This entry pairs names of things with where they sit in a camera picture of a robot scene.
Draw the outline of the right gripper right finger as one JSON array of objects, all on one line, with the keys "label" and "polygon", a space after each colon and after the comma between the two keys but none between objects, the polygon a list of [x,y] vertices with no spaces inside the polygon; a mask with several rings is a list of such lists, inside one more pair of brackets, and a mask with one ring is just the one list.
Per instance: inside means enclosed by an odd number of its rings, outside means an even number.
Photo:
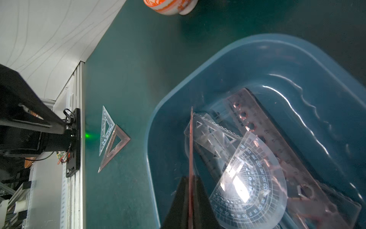
[{"label": "right gripper right finger", "polygon": [[202,180],[193,176],[193,228],[220,229]]}]

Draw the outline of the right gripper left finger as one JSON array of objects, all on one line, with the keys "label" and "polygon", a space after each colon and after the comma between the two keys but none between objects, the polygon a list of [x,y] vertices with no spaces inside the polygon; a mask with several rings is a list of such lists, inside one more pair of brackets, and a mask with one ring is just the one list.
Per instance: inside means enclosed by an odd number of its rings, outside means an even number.
[{"label": "right gripper left finger", "polygon": [[161,226],[161,229],[188,228],[188,188],[189,178],[182,177],[176,190],[170,210]]}]

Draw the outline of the brown small triangle ruler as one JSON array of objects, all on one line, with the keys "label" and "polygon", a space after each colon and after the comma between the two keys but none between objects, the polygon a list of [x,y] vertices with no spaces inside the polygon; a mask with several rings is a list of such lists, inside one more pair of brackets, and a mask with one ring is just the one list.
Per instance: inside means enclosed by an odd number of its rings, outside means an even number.
[{"label": "brown small triangle ruler", "polygon": [[189,199],[188,199],[188,228],[193,229],[193,107],[190,113],[189,126]]}]

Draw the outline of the clear protractor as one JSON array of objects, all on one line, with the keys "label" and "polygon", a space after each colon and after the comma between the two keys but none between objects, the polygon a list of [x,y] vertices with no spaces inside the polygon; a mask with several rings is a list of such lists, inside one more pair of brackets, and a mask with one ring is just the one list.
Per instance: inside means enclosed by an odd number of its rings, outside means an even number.
[{"label": "clear protractor", "polygon": [[210,204],[225,229],[273,229],[287,207],[287,184],[274,153],[247,132],[231,157]]}]

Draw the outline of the short clear stencil ruler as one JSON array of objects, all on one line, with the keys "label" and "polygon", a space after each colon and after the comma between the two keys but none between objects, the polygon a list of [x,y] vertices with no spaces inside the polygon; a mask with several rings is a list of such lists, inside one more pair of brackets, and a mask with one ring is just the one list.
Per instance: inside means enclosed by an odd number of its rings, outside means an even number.
[{"label": "short clear stencil ruler", "polygon": [[193,141],[228,163],[243,137],[215,123],[208,115],[193,113]]}]

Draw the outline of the brown tall triangle ruler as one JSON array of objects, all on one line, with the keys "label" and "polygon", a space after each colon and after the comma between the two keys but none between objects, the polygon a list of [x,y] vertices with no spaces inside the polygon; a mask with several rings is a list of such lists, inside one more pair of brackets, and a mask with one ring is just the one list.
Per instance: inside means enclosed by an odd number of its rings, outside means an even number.
[{"label": "brown tall triangle ruler", "polygon": [[117,153],[119,153],[130,141],[131,138],[118,125],[116,125],[106,147],[102,162],[98,169],[98,173],[100,173],[117,155]]}]

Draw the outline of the brown stencil ruler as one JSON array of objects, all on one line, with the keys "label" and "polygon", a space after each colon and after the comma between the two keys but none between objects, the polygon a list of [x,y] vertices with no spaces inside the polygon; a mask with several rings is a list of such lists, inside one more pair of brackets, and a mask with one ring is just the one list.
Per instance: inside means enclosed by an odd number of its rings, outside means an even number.
[{"label": "brown stencil ruler", "polygon": [[284,224],[292,229],[352,229],[361,205],[320,183],[309,173],[292,148],[247,89],[223,100],[243,135],[255,136],[278,159],[287,182]]}]

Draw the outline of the clear small triangle ruler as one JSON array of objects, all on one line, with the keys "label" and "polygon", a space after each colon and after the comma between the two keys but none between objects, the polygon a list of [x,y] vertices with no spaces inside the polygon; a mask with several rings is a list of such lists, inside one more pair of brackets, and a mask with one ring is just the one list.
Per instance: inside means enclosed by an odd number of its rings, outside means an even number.
[{"label": "clear small triangle ruler", "polygon": [[99,156],[102,154],[107,141],[114,129],[115,123],[106,110],[105,106],[102,109],[102,123],[101,123],[101,135],[100,135],[100,146],[99,146]]}]

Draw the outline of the blue plastic storage box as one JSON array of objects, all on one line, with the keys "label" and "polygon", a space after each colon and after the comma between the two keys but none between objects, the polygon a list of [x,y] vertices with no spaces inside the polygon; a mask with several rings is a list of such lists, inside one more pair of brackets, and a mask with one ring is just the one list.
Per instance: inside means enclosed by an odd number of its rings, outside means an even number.
[{"label": "blue plastic storage box", "polygon": [[160,228],[188,174],[184,129],[202,111],[249,89],[319,178],[366,204],[366,88],[313,44],[260,34],[219,51],[157,105],[144,140],[153,228]]}]

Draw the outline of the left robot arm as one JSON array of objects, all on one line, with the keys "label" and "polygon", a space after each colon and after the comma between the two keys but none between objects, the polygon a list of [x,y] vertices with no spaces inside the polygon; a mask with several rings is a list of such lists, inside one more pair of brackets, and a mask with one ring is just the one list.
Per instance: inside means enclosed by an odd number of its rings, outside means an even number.
[{"label": "left robot arm", "polygon": [[1,65],[1,155],[33,157],[43,152],[67,151],[72,145],[75,114],[58,117],[21,75]]}]

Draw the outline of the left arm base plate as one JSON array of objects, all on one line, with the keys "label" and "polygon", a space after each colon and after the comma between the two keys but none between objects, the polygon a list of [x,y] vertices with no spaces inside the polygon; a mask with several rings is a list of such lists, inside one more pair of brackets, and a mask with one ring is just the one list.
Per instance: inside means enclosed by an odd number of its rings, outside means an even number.
[{"label": "left arm base plate", "polygon": [[69,114],[71,123],[68,124],[71,131],[71,144],[66,158],[66,177],[72,177],[80,169],[81,165],[81,110],[76,108]]}]

